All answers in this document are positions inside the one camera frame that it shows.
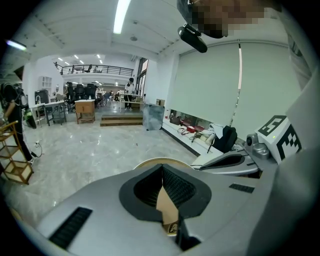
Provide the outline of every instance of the fluorescent tube light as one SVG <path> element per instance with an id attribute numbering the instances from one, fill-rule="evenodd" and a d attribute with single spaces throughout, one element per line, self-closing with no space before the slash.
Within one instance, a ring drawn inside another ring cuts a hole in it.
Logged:
<path id="1" fill-rule="evenodd" d="M 14 42 L 14 41 L 11 41 L 11 40 L 7 40 L 6 41 L 6 44 L 8 46 L 12 46 L 14 48 L 17 48 L 19 50 L 22 50 L 22 51 L 25 51 L 27 49 L 27 47 L 19 42 Z"/>
<path id="2" fill-rule="evenodd" d="M 121 34 L 122 26 L 125 21 L 126 13 L 131 0 L 119 0 L 118 6 L 116 7 L 113 33 Z"/>

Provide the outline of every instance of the wooden stairs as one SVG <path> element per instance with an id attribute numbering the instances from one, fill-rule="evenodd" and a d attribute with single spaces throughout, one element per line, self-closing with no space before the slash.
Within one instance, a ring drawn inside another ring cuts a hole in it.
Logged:
<path id="1" fill-rule="evenodd" d="M 142 125 L 142 119 L 142 114 L 104 115 L 101 118 L 100 126 L 140 126 Z"/>

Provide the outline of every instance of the person standing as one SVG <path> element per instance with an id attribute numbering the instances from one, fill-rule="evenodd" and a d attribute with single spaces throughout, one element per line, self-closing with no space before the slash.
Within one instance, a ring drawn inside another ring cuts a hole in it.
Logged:
<path id="1" fill-rule="evenodd" d="M 128 103 L 128 102 L 132 101 L 133 92 L 134 92 L 134 79 L 133 77 L 131 77 L 129 79 L 129 82 L 126 84 L 125 90 L 124 90 L 124 93 L 130 94 L 130 95 L 125 95 L 125 98 L 126 98 L 125 101 L 127 102 L 124 103 L 124 107 L 126 110 L 129 108 L 129 110 L 132 111 L 131 103 Z"/>
<path id="2" fill-rule="evenodd" d="M 26 160 L 32 166 L 34 159 L 24 141 L 21 101 L 18 97 L 15 87 L 12 84 L 1 84 L 0 100 L 4 113 L 3 118 L 0 119 L 0 125 L 2 126 L 6 120 L 8 120 L 9 123 L 18 121 L 18 123 L 14 125 L 16 130 L 16 136 L 14 136 L 14 140 L 17 145 L 18 143 L 20 144 Z"/>

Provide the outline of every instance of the marble floor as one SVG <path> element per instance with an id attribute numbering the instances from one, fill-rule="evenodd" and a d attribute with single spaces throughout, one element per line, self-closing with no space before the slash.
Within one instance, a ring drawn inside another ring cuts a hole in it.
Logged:
<path id="1" fill-rule="evenodd" d="M 196 159 L 162 130 L 146 131 L 142 125 L 100 127 L 101 116 L 114 112 L 113 107 L 97 109 L 94 123 L 77 124 L 76 114 L 71 112 L 63 125 L 25 128 L 29 148 L 40 154 L 40 148 L 34 147 L 39 140 L 43 155 L 34 161 L 29 185 L 0 179 L 0 187 L 7 204 L 31 226 L 93 181 L 130 171 L 156 157 L 187 164 Z"/>

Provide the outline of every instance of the black metal railing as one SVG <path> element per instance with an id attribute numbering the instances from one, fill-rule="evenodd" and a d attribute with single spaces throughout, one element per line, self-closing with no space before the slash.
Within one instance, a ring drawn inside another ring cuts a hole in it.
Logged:
<path id="1" fill-rule="evenodd" d="M 79 73 L 103 73 L 132 77 L 134 70 L 131 68 L 106 65 L 72 65 L 60 66 L 54 64 L 61 75 L 79 74 Z"/>

